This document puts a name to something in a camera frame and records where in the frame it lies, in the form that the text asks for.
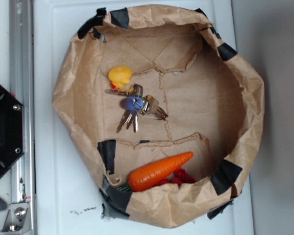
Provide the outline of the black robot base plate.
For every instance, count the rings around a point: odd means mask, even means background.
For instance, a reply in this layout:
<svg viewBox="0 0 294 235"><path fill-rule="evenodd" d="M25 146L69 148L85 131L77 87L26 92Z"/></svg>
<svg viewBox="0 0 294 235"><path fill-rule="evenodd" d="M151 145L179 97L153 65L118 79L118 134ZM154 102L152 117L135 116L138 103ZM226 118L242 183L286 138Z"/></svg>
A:
<svg viewBox="0 0 294 235"><path fill-rule="evenodd" d="M0 84L0 179L23 154L23 104Z"/></svg>

